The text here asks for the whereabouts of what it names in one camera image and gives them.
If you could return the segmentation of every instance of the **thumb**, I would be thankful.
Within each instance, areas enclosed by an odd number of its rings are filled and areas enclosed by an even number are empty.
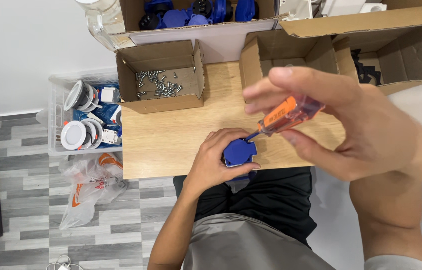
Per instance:
[[[280,134],[294,146],[298,156],[305,161],[315,164],[342,181],[357,179],[353,173],[352,158],[322,147],[316,140],[297,130],[285,130]]]
[[[226,178],[229,178],[229,180],[239,176],[239,175],[245,175],[249,173],[251,170],[260,169],[261,165],[258,163],[244,163],[243,165],[239,165],[236,167],[232,167],[227,169]]]

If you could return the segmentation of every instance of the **black pants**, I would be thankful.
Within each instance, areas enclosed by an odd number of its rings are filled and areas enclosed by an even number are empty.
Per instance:
[[[175,176],[176,195],[186,175]],[[195,221],[220,213],[235,213],[260,220],[308,246],[316,228],[309,216],[312,181],[310,167],[260,170],[236,194],[226,183],[211,187],[198,200]]]

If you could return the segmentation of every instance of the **charger cable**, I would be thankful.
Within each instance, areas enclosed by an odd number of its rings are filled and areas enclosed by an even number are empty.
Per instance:
[[[66,264],[66,263],[61,264],[61,263],[59,263],[58,261],[59,261],[59,259],[61,257],[68,258],[68,260],[67,260],[68,264]],[[71,259],[67,255],[61,255],[61,256],[59,256],[58,259],[56,259],[55,262],[52,262],[52,263],[48,264],[46,266],[46,269],[45,270],[49,270],[48,268],[49,268],[50,265],[53,265],[53,270],[56,270],[56,265],[59,265],[58,270],[71,270],[70,265],[75,265],[75,266],[79,267],[79,269],[84,270],[83,267],[81,267],[81,266],[79,266],[77,264],[71,263]]]

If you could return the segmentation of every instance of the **pile of screws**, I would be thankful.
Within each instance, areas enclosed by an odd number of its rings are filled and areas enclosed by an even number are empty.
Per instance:
[[[136,80],[139,81],[138,87],[141,88],[144,85],[143,80],[146,78],[148,79],[151,83],[154,83],[156,85],[156,90],[154,90],[154,92],[156,94],[154,94],[154,96],[166,96],[166,97],[170,97],[172,95],[177,95],[177,93],[179,91],[181,91],[181,89],[183,89],[183,87],[181,85],[178,85],[177,83],[171,83],[171,82],[167,82],[168,86],[166,87],[165,85],[165,78],[166,75],[163,75],[163,77],[161,79],[158,79],[158,75],[162,72],[165,72],[166,70],[153,70],[153,71],[141,71],[139,73],[136,73]],[[176,76],[176,73],[173,73],[175,79],[178,78],[178,76]],[[141,98],[142,95],[146,95],[146,92],[139,92],[136,94],[136,96],[138,98]]]

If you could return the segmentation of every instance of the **screwdriver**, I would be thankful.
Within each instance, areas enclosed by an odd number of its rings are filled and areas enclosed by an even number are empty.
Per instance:
[[[257,122],[257,130],[245,141],[259,134],[271,136],[283,130],[290,129],[304,121],[313,119],[326,106],[306,95],[293,94],[276,107],[271,113]]]

